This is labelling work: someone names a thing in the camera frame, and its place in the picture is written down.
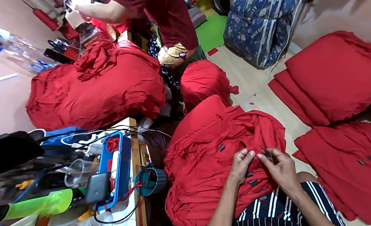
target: maroon shirt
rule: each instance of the maroon shirt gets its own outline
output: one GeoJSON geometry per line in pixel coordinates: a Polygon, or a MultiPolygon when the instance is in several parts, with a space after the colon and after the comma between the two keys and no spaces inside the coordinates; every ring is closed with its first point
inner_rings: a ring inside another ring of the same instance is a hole
{"type": "Polygon", "coordinates": [[[181,43],[192,50],[198,46],[197,33],[189,17],[184,0],[114,0],[122,6],[145,11],[148,18],[159,27],[159,34],[166,47],[181,43]]]}

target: wall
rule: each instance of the wall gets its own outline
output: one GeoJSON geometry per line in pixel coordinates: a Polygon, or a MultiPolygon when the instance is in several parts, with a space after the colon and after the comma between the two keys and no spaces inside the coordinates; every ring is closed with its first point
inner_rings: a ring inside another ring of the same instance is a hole
{"type": "Polygon", "coordinates": [[[314,0],[305,9],[292,38],[299,47],[338,30],[371,42],[371,0],[314,0]]]}
{"type": "MultiPolygon", "coordinates": [[[[39,48],[47,48],[47,40],[57,38],[21,0],[0,0],[0,28],[27,39],[39,48]]],[[[31,78],[35,75],[0,54],[0,77],[13,73],[19,76],[0,81],[0,134],[34,129],[25,104],[31,78]]]]}

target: blue patterned bag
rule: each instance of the blue patterned bag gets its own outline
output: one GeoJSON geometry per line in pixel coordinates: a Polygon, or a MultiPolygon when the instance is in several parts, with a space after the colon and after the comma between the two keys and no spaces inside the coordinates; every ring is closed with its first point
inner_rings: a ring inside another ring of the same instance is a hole
{"type": "Polygon", "coordinates": [[[267,68],[287,43],[296,0],[230,0],[225,44],[250,63],[267,68]]]}

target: hand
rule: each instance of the hand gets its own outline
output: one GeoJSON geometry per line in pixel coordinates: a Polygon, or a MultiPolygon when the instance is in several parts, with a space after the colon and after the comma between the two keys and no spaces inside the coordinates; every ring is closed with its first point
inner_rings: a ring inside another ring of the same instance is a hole
{"type": "Polygon", "coordinates": [[[257,157],[268,168],[269,173],[278,183],[279,187],[281,187],[286,194],[299,191],[301,187],[297,178],[294,160],[288,154],[284,154],[276,148],[267,148],[267,150],[279,163],[274,165],[273,162],[263,154],[257,154],[257,157]]]}
{"type": "Polygon", "coordinates": [[[228,179],[235,180],[239,185],[245,181],[248,165],[254,159],[255,152],[248,151],[246,148],[237,152],[233,156],[233,165],[228,179]]]}

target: green foam mat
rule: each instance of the green foam mat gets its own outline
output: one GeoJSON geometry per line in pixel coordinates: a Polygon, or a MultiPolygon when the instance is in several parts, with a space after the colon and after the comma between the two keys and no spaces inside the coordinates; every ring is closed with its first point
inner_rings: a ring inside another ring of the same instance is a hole
{"type": "Polygon", "coordinates": [[[207,20],[196,29],[198,41],[204,52],[224,45],[223,33],[227,17],[216,13],[207,20]]]}

